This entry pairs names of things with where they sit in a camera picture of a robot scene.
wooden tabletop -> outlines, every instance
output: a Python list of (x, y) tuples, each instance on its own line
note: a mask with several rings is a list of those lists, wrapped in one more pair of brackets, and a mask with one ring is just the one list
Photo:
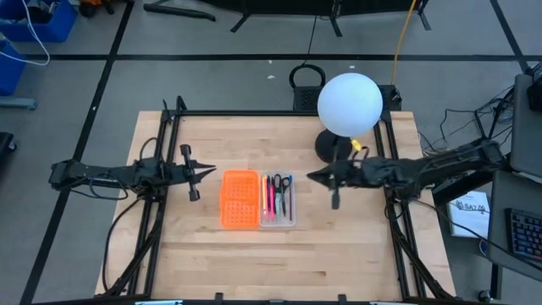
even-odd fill
[[(138, 158), (143, 142), (156, 136), (159, 118), (159, 112), (139, 114), (128, 164)], [(400, 157), (422, 157), (412, 113), (393, 113), (392, 118)], [(189, 201), (188, 185), (169, 188), (152, 297), (212, 299), (223, 292), (227, 300), (336, 300), (338, 294), (346, 294), (350, 301), (401, 300), (383, 191), (341, 189), (340, 209), (332, 210), (328, 190), (306, 177), (325, 165), (313, 151), (323, 129), (318, 117), (183, 117), (177, 145), (191, 145), (193, 159), (215, 164), (217, 170), (198, 185), (202, 197), (198, 202)], [(376, 154), (372, 131), (358, 140), (371, 148), (371, 156)], [(152, 156), (153, 151), (154, 143), (145, 155)], [(182, 163), (179, 149), (175, 162)], [(296, 226), (223, 228), (219, 191), (227, 169), (291, 171)], [(429, 191), (422, 199), (433, 202)], [(130, 203), (118, 202), (115, 216)], [(142, 207), (141, 203), (128, 212), (113, 233), (109, 285), (134, 255)], [(411, 215), (420, 258), (455, 294), (435, 211), (411, 204)], [(410, 292), (416, 295), (412, 268), (409, 263), (406, 267)], [(138, 291), (143, 282), (141, 276)], [(97, 292), (102, 292), (101, 281)]]

yellow cable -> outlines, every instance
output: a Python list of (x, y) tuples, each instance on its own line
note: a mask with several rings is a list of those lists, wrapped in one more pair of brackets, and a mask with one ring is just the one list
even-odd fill
[(401, 31), (401, 35), (399, 36), (399, 42), (397, 42), (397, 50), (395, 51), (395, 56), (393, 58), (393, 75), (391, 76), (391, 85), (395, 85), (395, 78), (397, 78), (397, 59), (399, 58), (399, 52), (401, 51), (403, 37), (407, 32), (408, 23), (410, 22), (410, 18), (412, 17), (412, 11), (414, 11), (416, 1), (417, 0), (412, 0), (412, 4), (410, 6), (410, 9), (408, 10), (408, 16), (406, 17), (405, 25), (403, 25), (403, 30)]

gray floor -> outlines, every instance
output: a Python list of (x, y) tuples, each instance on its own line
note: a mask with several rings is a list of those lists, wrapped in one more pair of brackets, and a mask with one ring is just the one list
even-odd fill
[[(305, 53), (312, 17), (253, 16), (236, 33), (230, 27), (239, 14), (184, 1), (217, 15), (218, 22), (149, 14), (134, 7), (120, 54)], [(537, 0), (499, 0), (523, 53), (542, 54)], [(78, 18), (70, 39), (47, 44), (54, 54), (108, 54), (124, 4), (113, 16)], [(344, 37), (335, 37), (327, 20), (318, 19), (313, 53), (392, 54), (404, 13), (339, 19)], [(431, 0), (426, 15), (433, 28), (425, 31), (412, 19), (402, 52), (406, 54), (513, 55), (489, 0)], [(17, 44), (24, 53), (39, 53), (34, 44)], [(170, 105), (182, 95), (191, 109), (289, 109), (293, 96), (290, 70), (301, 61), (117, 61), (86, 146), (83, 162), (123, 164), (136, 115)], [(57, 192), (47, 184), (52, 163), (70, 158), (105, 62), (53, 61), (46, 68), (28, 66), (16, 95), (39, 102), (33, 112), (0, 109), (0, 130), (17, 136), (19, 150), (3, 171), (0, 183), (0, 303), (16, 303), (28, 279)], [(356, 71), (379, 84), (390, 82), (390, 61), (317, 61), (331, 78)], [(516, 62), (400, 62), (397, 86), (403, 108), (415, 113), (418, 128), (429, 140), (445, 108), (475, 109), (510, 86), (521, 70)], [(315, 75), (300, 73), (299, 83), (316, 84)], [(469, 114), (452, 114), (445, 132), (467, 123)], [(486, 126), (489, 116), (484, 117)], [(478, 136), (474, 125), (449, 138), (454, 147)], [(509, 141), (503, 150), (509, 149)], [(97, 283), (108, 225), (110, 202), (71, 195), (41, 278), (35, 301), (91, 297)], [(490, 264), (478, 255), (478, 243), (449, 237), (443, 226), (457, 294), (474, 299), (489, 287)], [(542, 285), (506, 271), (503, 299), (536, 303)]]

storage bin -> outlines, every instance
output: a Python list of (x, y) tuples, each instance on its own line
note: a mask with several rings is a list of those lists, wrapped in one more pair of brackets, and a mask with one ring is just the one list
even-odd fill
[[(42, 42), (65, 42), (74, 27), (77, 13), (68, 0), (45, 0), (47, 4), (58, 2), (53, 17), (47, 24), (32, 24)], [(12, 42), (35, 42), (26, 23), (0, 23), (2, 32)]]
[[(0, 51), (9, 56), (22, 59), (22, 56), (6, 40), (0, 40)], [(24, 68), (25, 63), (0, 54), (0, 96), (9, 96), (14, 93)]]

orange tray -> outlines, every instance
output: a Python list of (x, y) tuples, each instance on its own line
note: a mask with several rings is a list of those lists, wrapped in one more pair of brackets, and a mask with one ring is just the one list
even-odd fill
[(254, 170), (224, 172), (220, 190), (220, 222), (228, 229), (256, 229), (259, 220), (259, 180)]

